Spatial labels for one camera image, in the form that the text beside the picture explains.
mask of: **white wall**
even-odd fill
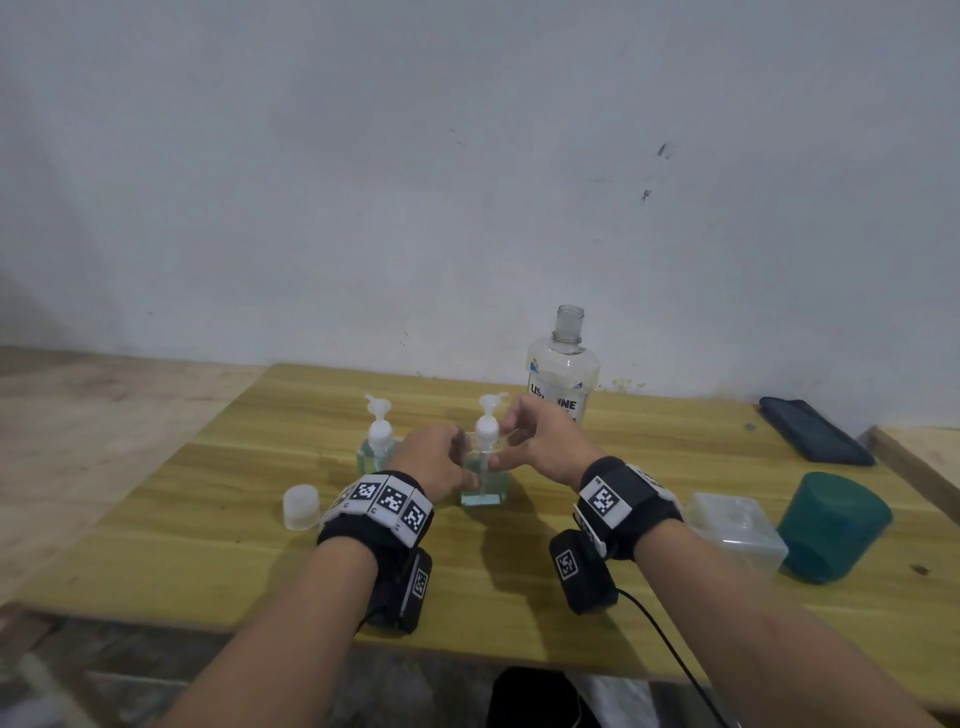
[[[11,0],[0,339],[521,381],[579,303],[608,386],[956,421],[958,80],[954,0]]]

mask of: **wrist strap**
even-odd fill
[[[581,485],[573,520],[605,559],[633,559],[634,546],[647,531],[667,519],[683,520],[670,491],[619,458],[597,460]]]
[[[378,578],[402,570],[433,521],[433,504],[416,479],[399,471],[364,475],[345,488],[321,520],[317,544],[356,539],[376,557]]]

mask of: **black pants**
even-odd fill
[[[493,681],[487,728],[600,728],[562,672],[508,667]]]

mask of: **pump nozzle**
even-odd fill
[[[484,395],[480,398],[480,406],[483,407],[484,416],[477,420],[473,434],[476,436],[477,446],[481,452],[491,452],[500,437],[500,423],[493,416],[493,410],[507,396],[507,392],[501,392],[498,395]]]
[[[390,411],[390,400],[379,400],[373,395],[365,395],[370,401],[367,405],[367,411],[376,417],[367,431],[367,441],[377,457],[384,457],[390,450],[390,445],[394,441],[394,428],[384,420],[384,416]]]

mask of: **listerine bottle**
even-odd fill
[[[583,322],[583,308],[562,305],[553,335],[538,339],[527,350],[528,391],[559,404],[577,425],[584,422],[587,400],[600,377],[597,355],[581,346]]]
[[[373,395],[366,395],[369,404],[367,411],[375,416],[367,431],[367,439],[357,451],[357,473],[366,475],[383,470],[383,463],[396,445],[394,428],[383,418],[390,411],[390,400],[378,400]]]
[[[479,475],[480,489],[461,491],[461,505],[499,505],[507,497],[507,484],[510,482],[510,477],[506,473],[492,473],[487,468],[487,461],[491,453],[497,449],[497,441],[500,439],[500,423],[493,416],[493,410],[506,396],[506,392],[501,392],[498,395],[484,395],[480,398],[484,415],[477,420],[473,432],[467,435],[470,452],[464,458],[464,467]]]

